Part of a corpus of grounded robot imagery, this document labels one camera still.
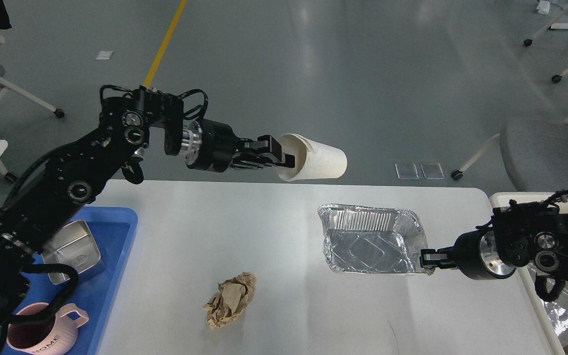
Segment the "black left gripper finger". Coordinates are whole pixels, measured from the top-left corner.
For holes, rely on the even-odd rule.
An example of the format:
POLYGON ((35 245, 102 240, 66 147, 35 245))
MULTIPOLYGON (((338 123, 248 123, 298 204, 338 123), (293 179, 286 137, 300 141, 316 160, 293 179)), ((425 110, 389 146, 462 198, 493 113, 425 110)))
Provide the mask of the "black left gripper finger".
POLYGON ((278 162, 266 156, 240 154, 234 156, 230 164, 232 170, 259 170, 264 168, 295 168, 295 157, 284 155, 284 161, 278 162))
POLYGON ((275 161, 284 161, 281 144, 271 135, 263 135, 255 140, 243 139, 243 154, 266 156, 275 161))

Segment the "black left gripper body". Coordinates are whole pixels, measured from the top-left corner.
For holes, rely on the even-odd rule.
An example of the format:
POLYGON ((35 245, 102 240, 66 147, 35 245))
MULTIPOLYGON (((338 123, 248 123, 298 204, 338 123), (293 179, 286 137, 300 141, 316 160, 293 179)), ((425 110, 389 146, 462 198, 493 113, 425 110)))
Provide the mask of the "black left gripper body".
POLYGON ((228 169, 242 169, 239 156, 241 149, 251 139, 237 137, 228 124, 201 119, 187 125, 198 135, 200 146, 186 156, 188 169, 223 173, 228 169))

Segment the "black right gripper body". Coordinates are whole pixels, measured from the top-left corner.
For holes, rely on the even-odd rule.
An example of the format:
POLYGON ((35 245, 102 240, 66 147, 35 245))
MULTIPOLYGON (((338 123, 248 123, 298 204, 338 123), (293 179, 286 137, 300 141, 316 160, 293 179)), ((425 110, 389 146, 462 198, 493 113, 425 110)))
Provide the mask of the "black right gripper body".
POLYGON ((479 281, 507 279, 516 271, 498 255, 492 231, 460 235, 453 245, 453 263, 465 276, 479 281))

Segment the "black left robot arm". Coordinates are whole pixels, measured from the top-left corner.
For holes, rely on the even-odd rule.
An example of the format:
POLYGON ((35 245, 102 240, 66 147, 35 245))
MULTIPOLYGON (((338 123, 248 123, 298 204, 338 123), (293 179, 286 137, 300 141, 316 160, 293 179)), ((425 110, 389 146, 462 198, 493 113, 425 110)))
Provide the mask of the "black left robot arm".
POLYGON ((98 127, 80 139, 37 159, 14 183, 0 207, 0 328, 53 319, 79 283, 73 267, 35 264, 34 255, 121 171, 130 183, 143 182, 136 157, 149 146, 150 129, 164 130, 164 152, 184 155, 190 169, 222 173, 228 169, 298 168, 301 160, 284 152, 271 135, 242 139, 230 126, 204 117, 208 96, 195 88, 179 95, 147 87, 135 90, 104 85, 119 96, 100 96, 98 127), (47 307, 36 315, 13 312, 30 288, 25 274, 60 272, 69 276, 47 307))

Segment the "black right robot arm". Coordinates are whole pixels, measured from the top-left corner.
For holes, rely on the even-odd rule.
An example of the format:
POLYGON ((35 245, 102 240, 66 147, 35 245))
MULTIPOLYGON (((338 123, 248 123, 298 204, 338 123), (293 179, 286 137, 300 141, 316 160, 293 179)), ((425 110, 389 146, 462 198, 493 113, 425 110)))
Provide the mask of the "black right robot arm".
POLYGON ((510 200, 451 247, 423 249, 420 265, 427 271, 458 269, 473 280, 503 280, 532 264, 537 296, 555 301, 568 283, 568 213, 561 212, 566 202, 568 189, 539 202, 510 200))

